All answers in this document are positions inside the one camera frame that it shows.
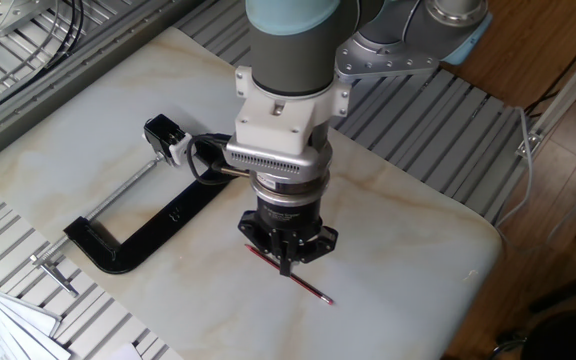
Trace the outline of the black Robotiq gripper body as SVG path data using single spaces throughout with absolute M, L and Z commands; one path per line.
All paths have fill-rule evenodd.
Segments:
M 322 228 L 321 201 L 317 200 L 297 207 L 280 206 L 257 199 L 256 217 L 269 231 L 297 233 L 304 240 L 317 235 Z

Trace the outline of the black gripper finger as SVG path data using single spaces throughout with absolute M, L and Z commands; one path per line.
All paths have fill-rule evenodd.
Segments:
M 290 229 L 287 234 L 287 274 L 296 263 L 307 264 L 335 249 L 339 233 L 322 224 Z
M 245 211 L 238 224 L 244 236 L 263 254 L 273 255 L 279 262 L 279 273 L 289 275 L 289 257 L 284 232 L 266 223 L 256 211 Z

